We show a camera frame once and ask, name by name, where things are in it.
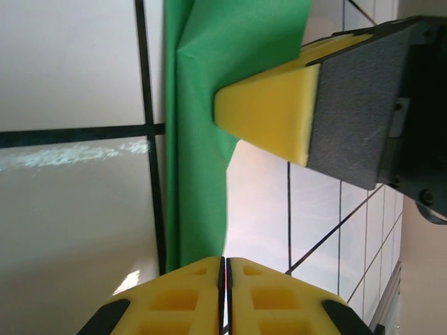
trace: white tile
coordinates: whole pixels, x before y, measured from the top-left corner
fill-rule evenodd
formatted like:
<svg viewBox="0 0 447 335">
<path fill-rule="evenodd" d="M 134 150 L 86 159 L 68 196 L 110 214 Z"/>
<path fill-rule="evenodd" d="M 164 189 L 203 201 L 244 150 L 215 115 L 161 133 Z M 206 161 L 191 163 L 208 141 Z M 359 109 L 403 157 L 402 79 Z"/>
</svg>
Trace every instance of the white tile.
<svg viewBox="0 0 447 335">
<path fill-rule="evenodd" d="M 365 273 L 366 206 L 340 228 L 340 291 L 349 299 Z"/>
<path fill-rule="evenodd" d="M 380 296 L 385 292 L 386 286 L 390 280 L 393 263 L 393 234 L 391 234 L 382 247 L 382 268 L 380 275 Z"/>
<path fill-rule="evenodd" d="M 0 131 L 143 122 L 132 1 L 4 1 Z"/>
<path fill-rule="evenodd" d="M 292 273 L 294 278 L 337 294 L 338 234 L 331 235 Z"/>
<path fill-rule="evenodd" d="M 349 307 L 351 307 L 357 315 L 363 318 L 363 289 L 365 286 L 365 281 L 362 280 L 360 285 L 357 287 L 356 291 L 352 295 L 351 300 L 349 300 Z"/>
<path fill-rule="evenodd" d="M 396 192 L 396 203 L 394 210 L 394 221 L 399 218 L 399 215 L 402 213 L 404 207 L 404 195 L 400 192 Z"/>
<path fill-rule="evenodd" d="M 396 223 L 393 229 L 393 261 L 391 268 L 394 269 L 400 258 L 400 241 L 402 237 L 402 217 Z"/>
<path fill-rule="evenodd" d="M 367 198 L 363 188 L 342 182 L 342 220 Z"/>
<path fill-rule="evenodd" d="M 225 257 L 288 269 L 287 162 L 239 141 L 227 170 Z"/>
<path fill-rule="evenodd" d="M 369 15 L 369 17 L 374 17 L 375 1 L 377 0 L 354 0 L 354 2 Z"/>
<path fill-rule="evenodd" d="M 155 137 L 155 143 L 156 143 L 156 155 L 157 155 L 157 161 L 159 164 L 159 178 L 160 178 L 160 191 L 161 191 L 161 202 L 163 204 L 163 213 L 165 213 L 165 205 L 166 205 L 166 179 L 165 179 L 165 158 L 166 158 L 166 151 L 165 151 L 165 135 L 157 135 Z"/>
<path fill-rule="evenodd" d="M 372 23 L 357 8 L 346 1 L 344 25 L 346 30 L 353 30 L 370 27 Z"/>
<path fill-rule="evenodd" d="M 377 24 L 393 20 L 394 0 L 375 0 L 374 21 Z"/>
<path fill-rule="evenodd" d="M 303 44 L 343 30 L 344 0 L 314 0 L 307 20 Z"/>
<path fill-rule="evenodd" d="M 393 228 L 393 226 L 394 226 L 395 201 L 396 201 L 396 191 L 389 186 L 385 186 L 385 202 L 383 205 L 382 241 L 385 241 L 385 238 L 388 236 L 388 234 L 391 231 L 391 228 Z"/>
<path fill-rule="evenodd" d="M 154 123 L 165 121 L 163 110 L 163 0 L 145 0 L 147 46 Z"/>
<path fill-rule="evenodd" d="M 383 197 L 385 188 L 382 187 L 368 199 L 368 221 L 366 235 L 366 268 L 371 264 L 374 256 L 382 245 Z"/>
<path fill-rule="evenodd" d="M 0 166 L 0 334 L 76 334 L 129 274 L 158 276 L 146 141 L 2 149 Z"/>
<path fill-rule="evenodd" d="M 363 321 L 369 325 L 379 305 L 380 295 L 380 255 L 378 255 L 365 274 L 365 301 Z"/>
<path fill-rule="evenodd" d="M 292 263 L 338 224 L 339 187 L 337 179 L 291 164 Z"/>
</svg>

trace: green fabric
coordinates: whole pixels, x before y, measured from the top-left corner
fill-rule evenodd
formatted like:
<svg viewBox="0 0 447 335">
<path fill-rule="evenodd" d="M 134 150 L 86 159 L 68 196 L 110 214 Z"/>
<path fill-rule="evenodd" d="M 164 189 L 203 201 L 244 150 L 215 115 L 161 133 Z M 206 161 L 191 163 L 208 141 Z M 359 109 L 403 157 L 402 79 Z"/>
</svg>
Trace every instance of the green fabric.
<svg viewBox="0 0 447 335">
<path fill-rule="evenodd" d="M 311 2 L 166 0 L 167 271 L 224 251 L 237 139 L 213 122 L 215 93 L 296 58 Z"/>
</svg>

